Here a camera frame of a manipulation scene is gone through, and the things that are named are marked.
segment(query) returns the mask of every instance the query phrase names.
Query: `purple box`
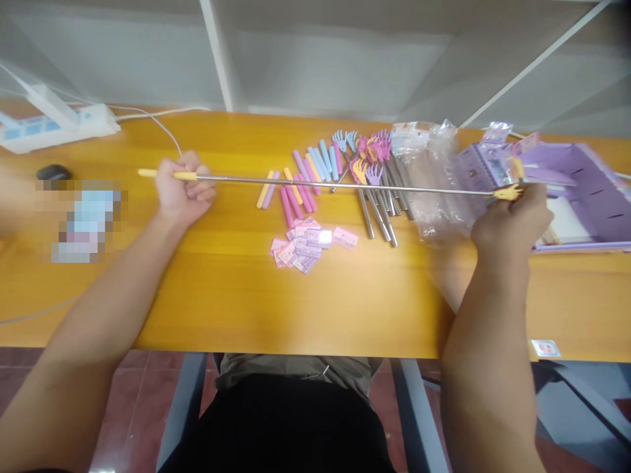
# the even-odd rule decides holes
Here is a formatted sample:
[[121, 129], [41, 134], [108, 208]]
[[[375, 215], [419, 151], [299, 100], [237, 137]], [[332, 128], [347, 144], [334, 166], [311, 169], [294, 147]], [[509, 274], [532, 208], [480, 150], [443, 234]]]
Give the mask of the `purple box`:
[[[474, 143], [455, 158], [456, 173], [470, 191], [492, 191], [514, 183], [507, 159], [509, 143], [501, 146]], [[540, 143], [519, 158], [525, 166], [537, 164], [561, 172], [576, 182], [565, 195], [592, 241], [537, 244], [537, 252], [631, 252], [631, 190], [607, 164], [582, 143]], [[475, 202], [481, 215], [483, 199]]]

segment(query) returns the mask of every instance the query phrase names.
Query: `power strip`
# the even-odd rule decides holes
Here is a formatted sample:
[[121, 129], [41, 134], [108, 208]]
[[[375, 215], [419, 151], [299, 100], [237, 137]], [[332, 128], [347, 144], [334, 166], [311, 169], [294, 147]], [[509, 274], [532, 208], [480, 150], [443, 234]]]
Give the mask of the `power strip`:
[[88, 138], [113, 135], [120, 131], [115, 115], [105, 104], [79, 108], [74, 129], [62, 128], [46, 115], [15, 120], [0, 128], [0, 146], [16, 154], [59, 146]]

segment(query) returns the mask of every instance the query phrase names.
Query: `yellow handle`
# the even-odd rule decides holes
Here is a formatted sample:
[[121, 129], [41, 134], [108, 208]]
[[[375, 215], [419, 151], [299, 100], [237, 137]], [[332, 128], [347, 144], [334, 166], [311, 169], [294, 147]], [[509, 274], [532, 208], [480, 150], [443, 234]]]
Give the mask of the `yellow handle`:
[[517, 186], [519, 184], [512, 184], [508, 187], [502, 187], [500, 189], [496, 189], [493, 192], [493, 197], [502, 199], [502, 200], [517, 200], [524, 193], [523, 189], [518, 189]]
[[[156, 177], [158, 172], [155, 169], [139, 169], [138, 174], [143, 177]], [[196, 181], [197, 174], [193, 172], [178, 172], [173, 173], [173, 177], [181, 179], [182, 181]]]

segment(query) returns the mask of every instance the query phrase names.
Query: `person's hand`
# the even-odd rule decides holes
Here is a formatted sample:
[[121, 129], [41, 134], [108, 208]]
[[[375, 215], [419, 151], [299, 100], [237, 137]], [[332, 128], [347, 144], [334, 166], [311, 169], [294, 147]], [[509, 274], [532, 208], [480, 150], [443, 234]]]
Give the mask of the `person's hand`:
[[491, 204], [471, 231], [479, 258], [500, 263], [527, 259], [554, 218], [546, 206], [547, 193], [544, 184], [527, 184], [518, 201], [499, 200]]
[[181, 181], [174, 172], [209, 174], [195, 151], [187, 151], [179, 161], [163, 159], [156, 175], [160, 212], [178, 223], [189, 226], [210, 208], [216, 191], [214, 181]]

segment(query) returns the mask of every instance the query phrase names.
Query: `yellow table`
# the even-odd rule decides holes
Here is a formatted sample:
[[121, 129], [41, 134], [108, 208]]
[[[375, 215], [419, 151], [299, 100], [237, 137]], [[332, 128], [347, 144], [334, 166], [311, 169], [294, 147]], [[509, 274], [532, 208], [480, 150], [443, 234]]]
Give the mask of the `yellow table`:
[[[183, 150], [195, 149], [216, 173], [265, 177], [294, 168], [291, 152], [315, 145], [337, 129], [371, 133], [384, 124], [245, 114], [193, 112], [162, 117]], [[104, 139], [0, 160], [34, 173], [48, 164], [71, 169], [76, 179], [121, 180], [129, 200], [118, 248], [133, 240], [157, 207], [155, 168], [177, 152], [150, 120], [124, 122]], [[480, 131], [462, 130], [462, 146]], [[631, 173], [631, 141], [585, 141], [620, 172]], [[318, 198], [314, 216], [326, 228], [340, 225], [361, 235], [354, 250], [335, 247], [304, 276], [277, 269], [269, 256], [286, 224], [278, 194], [270, 209], [255, 208], [257, 185], [224, 183], [211, 211], [185, 237], [164, 277], [138, 348], [256, 353], [316, 353], [383, 357], [438, 357], [453, 315], [432, 282], [431, 251], [419, 243], [413, 222], [393, 219], [400, 247], [365, 237], [355, 194], [339, 190]], [[95, 264], [45, 263], [17, 238], [0, 258], [0, 319], [36, 313], [81, 294], [114, 254]], [[475, 253], [462, 248], [443, 271], [466, 283]], [[631, 256], [545, 255], [532, 260], [528, 295], [531, 338], [555, 340], [567, 359], [631, 361]], [[0, 325], [0, 345], [44, 346], [68, 306], [19, 323]]]

